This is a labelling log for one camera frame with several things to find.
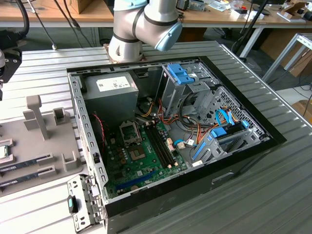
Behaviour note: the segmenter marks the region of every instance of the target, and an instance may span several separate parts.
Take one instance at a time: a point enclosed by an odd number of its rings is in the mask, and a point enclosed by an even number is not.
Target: motherboard
[[[182,156],[176,150],[170,151],[170,138],[163,123],[148,126],[135,123],[132,129],[129,126],[125,127],[125,131],[121,127],[114,129],[107,136],[105,157],[109,181],[106,189],[109,198],[187,169]],[[141,142],[127,145],[130,139],[138,137]]]

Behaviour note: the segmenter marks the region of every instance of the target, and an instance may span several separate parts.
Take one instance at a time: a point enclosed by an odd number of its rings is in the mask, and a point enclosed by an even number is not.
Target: blue latch
[[[226,131],[224,130],[224,128],[220,127],[220,128],[212,129],[210,134],[212,135],[213,138],[217,138],[217,137],[226,135]]]
[[[168,70],[171,72],[171,75],[176,78],[178,84],[189,84],[195,81],[193,78],[189,77],[186,70],[183,69],[180,64],[169,64]]]
[[[247,122],[247,120],[243,120],[242,121],[242,124],[245,128],[248,128],[249,127],[249,123]]]

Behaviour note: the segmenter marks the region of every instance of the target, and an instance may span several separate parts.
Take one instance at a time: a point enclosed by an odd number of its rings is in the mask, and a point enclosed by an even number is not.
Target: label sticker
[[[195,162],[192,164],[193,167],[199,166],[200,164],[203,164],[203,162],[201,160]]]
[[[6,171],[9,171],[9,170],[13,170],[15,168],[16,168],[16,166],[4,168],[4,169],[1,169],[0,172],[6,172]]]
[[[0,184],[0,187],[5,187],[5,186],[11,185],[11,184],[15,184],[17,182],[18,182],[17,180],[14,180],[14,181],[11,181],[11,182],[7,182],[5,184]]]
[[[189,77],[197,77],[195,73],[189,74]]]
[[[129,88],[130,84],[126,77],[115,77],[97,80],[97,86],[100,92]]]

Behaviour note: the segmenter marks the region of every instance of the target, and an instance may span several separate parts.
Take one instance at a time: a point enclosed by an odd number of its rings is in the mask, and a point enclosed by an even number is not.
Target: chip
[[[142,158],[145,158],[144,149],[141,145],[134,145],[129,147],[129,153],[131,156],[132,161],[136,161]]]
[[[118,172],[116,174],[114,174],[115,179],[121,179],[123,178],[123,174],[121,172]]]
[[[0,159],[8,157],[8,147],[6,145],[0,146]]]

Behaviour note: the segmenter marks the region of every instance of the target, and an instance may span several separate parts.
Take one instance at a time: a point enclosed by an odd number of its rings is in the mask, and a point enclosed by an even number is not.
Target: desk leg
[[[289,62],[284,67],[285,71],[288,71],[292,65],[299,59],[299,57],[302,55],[303,51],[306,49],[305,45],[302,45],[300,49],[297,51],[297,53],[289,60]]]
[[[249,41],[247,42],[245,48],[243,49],[242,53],[240,54],[240,56],[239,56],[240,58],[245,58],[248,55],[248,53],[252,49],[254,43],[256,42],[258,37],[260,36],[262,30],[263,30],[263,28],[261,28],[261,27],[255,29],[255,31],[253,32]]]
[[[288,45],[285,47],[285,49],[282,51],[282,53],[277,57],[275,62],[271,65],[271,67],[268,69],[268,71],[264,74],[262,77],[263,81],[267,81],[271,75],[275,72],[277,67],[280,65],[284,57],[289,53],[289,51],[294,47],[294,45],[297,43],[297,39],[299,37],[299,34],[294,35],[292,40],[288,43]]]

